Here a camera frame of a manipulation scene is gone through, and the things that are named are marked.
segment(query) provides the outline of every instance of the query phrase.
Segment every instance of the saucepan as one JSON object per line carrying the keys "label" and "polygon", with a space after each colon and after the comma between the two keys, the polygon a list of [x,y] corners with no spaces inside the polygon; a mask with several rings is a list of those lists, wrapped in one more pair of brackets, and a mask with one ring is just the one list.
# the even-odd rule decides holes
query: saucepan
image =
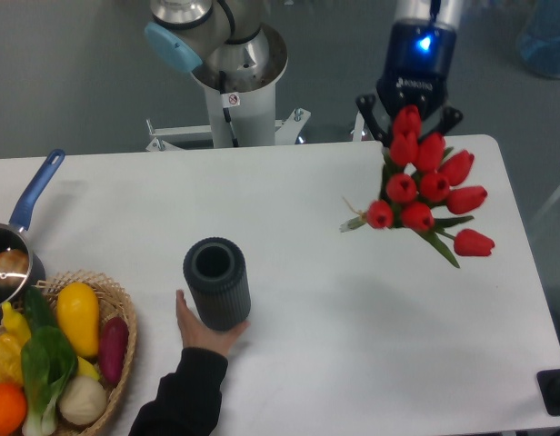
{"label": "saucepan", "polygon": [[27,287],[45,279],[44,265],[24,236],[29,229],[38,197],[64,160],[62,150],[53,150],[17,201],[9,224],[0,223],[0,323],[1,304],[22,296]]}

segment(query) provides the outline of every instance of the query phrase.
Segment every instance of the warning sticker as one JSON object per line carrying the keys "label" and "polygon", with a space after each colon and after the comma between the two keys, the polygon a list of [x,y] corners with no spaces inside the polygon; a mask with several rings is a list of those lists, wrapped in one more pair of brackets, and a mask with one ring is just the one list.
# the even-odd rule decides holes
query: warning sticker
{"label": "warning sticker", "polygon": [[222,106],[223,107],[235,107],[240,105],[240,94],[230,93],[222,94]]}

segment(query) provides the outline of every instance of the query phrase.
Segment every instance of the blue handle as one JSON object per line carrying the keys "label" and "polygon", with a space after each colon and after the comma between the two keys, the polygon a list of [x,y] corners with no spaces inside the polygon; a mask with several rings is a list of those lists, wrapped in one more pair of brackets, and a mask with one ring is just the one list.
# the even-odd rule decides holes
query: blue handle
{"label": "blue handle", "polygon": [[42,166],[37,170],[32,181],[25,188],[22,196],[17,200],[15,209],[11,214],[9,223],[16,229],[29,229],[35,202],[48,182],[52,179],[52,176],[57,171],[60,164],[62,164],[64,158],[64,151],[59,149],[53,150],[53,152],[45,158],[45,162],[42,163]]}

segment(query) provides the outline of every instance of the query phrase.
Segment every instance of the bok choy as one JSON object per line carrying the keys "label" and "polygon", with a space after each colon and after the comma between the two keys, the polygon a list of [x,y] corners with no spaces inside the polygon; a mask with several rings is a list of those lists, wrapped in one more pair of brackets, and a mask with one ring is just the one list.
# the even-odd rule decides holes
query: bok choy
{"label": "bok choy", "polygon": [[33,332],[22,349],[28,407],[24,436],[44,436],[55,431],[55,404],[76,368],[74,350],[60,329],[46,325]]}

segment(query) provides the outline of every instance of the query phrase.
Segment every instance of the wicker basket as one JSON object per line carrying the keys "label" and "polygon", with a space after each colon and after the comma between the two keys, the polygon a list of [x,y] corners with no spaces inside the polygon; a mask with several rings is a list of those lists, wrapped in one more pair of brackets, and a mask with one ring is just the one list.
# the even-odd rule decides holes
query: wicker basket
{"label": "wicker basket", "polygon": [[[61,419],[54,433],[54,436],[93,436],[100,432],[111,418],[125,390],[135,356],[136,314],[135,307],[125,289],[123,289],[119,283],[101,273],[88,271],[60,273],[55,277],[48,278],[44,282],[39,282],[37,287],[43,289],[45,298],[50,302],[50,306],[54,310],[57,304],[57,295],[68,284],[73,282],[86,283],[95,290],[100,306],[101,331],[105,323],[116,316],[125,320],[129,331],[125,366],[120,382],[117,386],[112,386],[104,380],[104,377],[100,380],[106,390],[106,397],[108,399],[105,413],[96,422],[86,428],[76,428]],[[14,304],[14,307],[19,312],[23,312],[20,303]],[[95,367],[98,372],[100,372],[98,364],[96,364]]]}

